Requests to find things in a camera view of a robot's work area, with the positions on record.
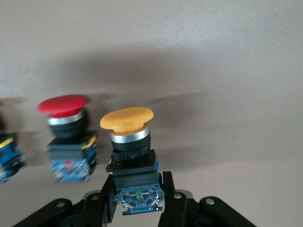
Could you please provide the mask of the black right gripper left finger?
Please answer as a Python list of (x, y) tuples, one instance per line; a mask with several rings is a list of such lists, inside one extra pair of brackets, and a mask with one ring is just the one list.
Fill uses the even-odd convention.
[(16, 227), (106, 227), (112, 222), (116, 189), (109, 175), (102, 189), (86, 193), (76, 204), (59, 198), (18, 222)]

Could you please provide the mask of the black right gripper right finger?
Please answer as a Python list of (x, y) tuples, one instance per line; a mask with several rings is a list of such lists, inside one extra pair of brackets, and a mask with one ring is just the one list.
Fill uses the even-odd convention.
[(165, 209), (160, 227), (253, 227), (252, 222), (218, 197), (208, 196), (197, 202), (186, 190), (176, 190), (172, 172), (162, 175)]

